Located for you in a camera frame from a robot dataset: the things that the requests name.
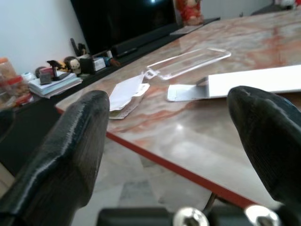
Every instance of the red doll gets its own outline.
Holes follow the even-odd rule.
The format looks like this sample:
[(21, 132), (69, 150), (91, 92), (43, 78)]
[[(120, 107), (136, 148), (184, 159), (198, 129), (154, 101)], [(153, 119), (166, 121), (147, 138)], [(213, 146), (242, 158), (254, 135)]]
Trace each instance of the red doll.
[(204, 21), (201, 14), (201, 0), (176, 0), (184, 25), (199, 25)]

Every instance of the stack of papers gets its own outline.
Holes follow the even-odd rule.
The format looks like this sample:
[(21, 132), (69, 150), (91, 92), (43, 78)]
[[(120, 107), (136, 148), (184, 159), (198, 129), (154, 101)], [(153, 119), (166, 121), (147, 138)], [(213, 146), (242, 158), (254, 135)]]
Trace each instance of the stack of papers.
[[(62, 75), (64, 72), (57, 72), (57, 75)], [(76, 74), (71, 73), (66, 78), (60, 81), (53, 81), (50, 84), (41, 85), (40, 79), (35, 79), (29, 82), (28, 86), (31, 92), (40, 97), (51, 98), (52, 96), (59, 95), (82, 83), (82, 79), (78, 78)]]
[(142, 73), (116, 85), (110, 95), (110, 119), (124, 119), (139, 105), (150, 87), (142, 84), (143, 78)]

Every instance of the metal bolt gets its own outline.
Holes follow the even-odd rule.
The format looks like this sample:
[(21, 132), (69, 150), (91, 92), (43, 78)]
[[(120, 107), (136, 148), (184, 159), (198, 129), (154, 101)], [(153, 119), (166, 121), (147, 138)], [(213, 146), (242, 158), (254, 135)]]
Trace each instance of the metal bolt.
[(263, 206), (250, 206), (245, 209), (245, 215), (254, 226), (281, 226), (279, 216)]
[(185, 207), (174, 216), (174, 226), (209, 226), (207, 217), (198, 209)]

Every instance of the small box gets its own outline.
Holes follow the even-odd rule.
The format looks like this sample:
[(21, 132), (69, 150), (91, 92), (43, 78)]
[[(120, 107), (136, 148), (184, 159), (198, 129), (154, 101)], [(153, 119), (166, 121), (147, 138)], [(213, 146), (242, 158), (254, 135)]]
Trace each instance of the small box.
[(103, 58), (80, 59), (81, 72), (86, 74), (95, 74), (97, 71), (106, 67)]
[(52, 83), (52, 75), (50, 73), (40, 74), (40, 84), (50, 84)]

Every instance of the floor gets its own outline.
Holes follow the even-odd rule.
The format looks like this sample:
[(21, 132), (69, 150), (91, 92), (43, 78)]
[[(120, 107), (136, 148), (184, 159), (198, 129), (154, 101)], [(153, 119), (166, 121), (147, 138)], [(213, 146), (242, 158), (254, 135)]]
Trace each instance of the floor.
[(211, 192), (107, 139), (93, 196), (72, 226), (95, 226), (103, 208), (160, 207), (202, 210)]

